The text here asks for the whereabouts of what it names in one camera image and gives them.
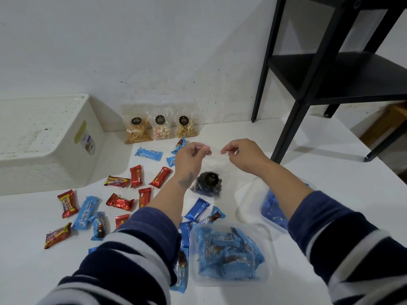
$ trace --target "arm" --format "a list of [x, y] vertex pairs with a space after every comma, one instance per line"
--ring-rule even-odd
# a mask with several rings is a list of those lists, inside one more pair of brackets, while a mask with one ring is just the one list
[[209, 154], [209, 147], [200, 143], [181, 149], [174, 176], [149, 205], [107, 235], [38, 305], [169, 304], [184, 194]]
[[407, 300], [407, 249], [295, 175], [271, 162], [257, 144], [234, 140], [221, 153], [264, 180], [290, 219], [288, 231], [328, 286], [336, 305], [401, 304]]

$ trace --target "blue cuff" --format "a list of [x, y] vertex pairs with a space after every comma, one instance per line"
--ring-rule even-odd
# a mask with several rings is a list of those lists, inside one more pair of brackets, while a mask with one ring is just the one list
[[179, 250], [178, 229], [170, 218], [158, 209], [142, 207], [119, 227], [120, 230], [137, 230], [159, 244], [168, 261], [173, 260], [174, 253]]
[[322, 191], [309, 194], [288, 222], [288, 232], [305, 254], [311, 238], [330, 222], [354, 213]]

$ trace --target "hand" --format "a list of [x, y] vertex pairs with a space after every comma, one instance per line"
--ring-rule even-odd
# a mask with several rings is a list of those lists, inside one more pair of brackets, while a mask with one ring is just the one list
[[270, 162], [257, 143], [247, 138], [229, 142], [221, 150], [221, 154], [225, 153], [228, 153], [230, 162], [237, 168], [256, 176], [260, 176]]
[[206, 155], [211, 155], [210, 147], [192, 142], [180, 149], [176, 155], [176, 173], [178, 183], [183, 187], [190, 187], [201, 171], [202, 160]]

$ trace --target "black label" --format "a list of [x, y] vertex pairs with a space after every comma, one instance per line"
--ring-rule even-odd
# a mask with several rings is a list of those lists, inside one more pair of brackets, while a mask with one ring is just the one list
[[188, 117], [186, 117], [185, 115], [182, 115], [182, 116], [180, 117], [180, 124], [181, 124], [181, 125], [187, 125], [188, 123], [189, 123]]
[[141, 117], [134, 117], [131, 119], [131, 124], [138, 125], [141, 123]]
[[156, 122], [158, 125], [162, 125], [162, 124], [165, 123], [165, 117], [164, 117], [163, 115], [157, 115], [157, 116], [155, 117], [155, 122]]
[[215, 173], [210, 172], [206, 174], [204, 180], [209, 186], [216, 186], [219, 182], [219, 177]]

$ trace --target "striped sleeve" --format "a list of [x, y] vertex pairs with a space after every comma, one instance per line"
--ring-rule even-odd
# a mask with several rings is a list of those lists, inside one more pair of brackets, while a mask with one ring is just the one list
[[170, 304], [179, 248], [173, 222], [160, 210], [143, 207], [38, 305]]
[[334, 305], [407, 304], [407, 249], [361, 213], [315, 191], [288, 230]]

